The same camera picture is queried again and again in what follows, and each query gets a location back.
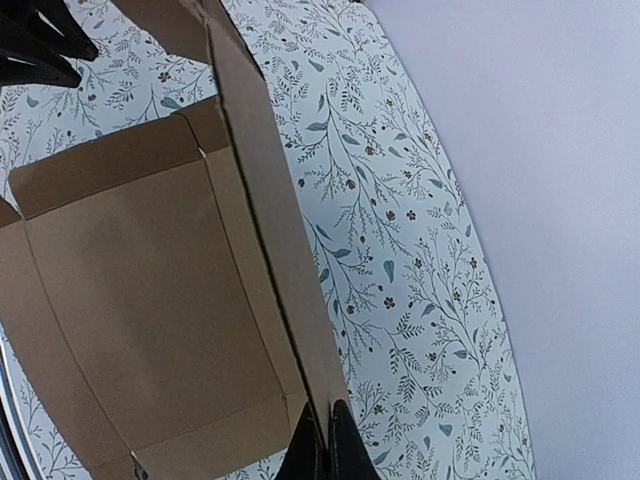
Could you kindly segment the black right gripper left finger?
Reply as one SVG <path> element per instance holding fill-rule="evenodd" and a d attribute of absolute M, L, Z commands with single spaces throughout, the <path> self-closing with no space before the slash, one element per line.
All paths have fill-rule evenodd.
<path fill-rule="evenodd" d="M 326 478 L 325 452 L 313 412 L 306 403 L 279 469 L 279 480 Z"/>

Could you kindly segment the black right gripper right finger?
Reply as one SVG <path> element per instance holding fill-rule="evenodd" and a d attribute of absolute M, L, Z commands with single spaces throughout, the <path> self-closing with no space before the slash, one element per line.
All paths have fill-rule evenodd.
<path fill-rule="evenodd" d="M 329 420 L 329 479 L 380 480 L 343 399 L 333 404 Z"/>

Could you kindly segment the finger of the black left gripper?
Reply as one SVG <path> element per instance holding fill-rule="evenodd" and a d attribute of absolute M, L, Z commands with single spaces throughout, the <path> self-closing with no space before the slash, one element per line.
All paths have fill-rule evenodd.
<path fill-rule="evenodd" d="M 38 84 L 77 88 L 81 76 L 61 56 L 44 51 L 44 54 L 1 50 L 1 86 Z"/>
<path fill-rule="evenodd" d="M 64 1 L 2 1 L 1 19 L 46 45 L 56 54 L 93 61 L 99 50 Z"/>

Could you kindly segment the brown cardboard paper box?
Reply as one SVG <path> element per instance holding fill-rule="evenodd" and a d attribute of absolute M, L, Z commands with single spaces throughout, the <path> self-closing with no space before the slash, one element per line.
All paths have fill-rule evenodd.
<path fill-rule="evenodd" d="M 9 342 L 95 479 L 285 455 L 306 403 L 328 478 L 346 387 L 264 77 L 219 1 L 120 7 L 218 92 L 9 174 Z"/>

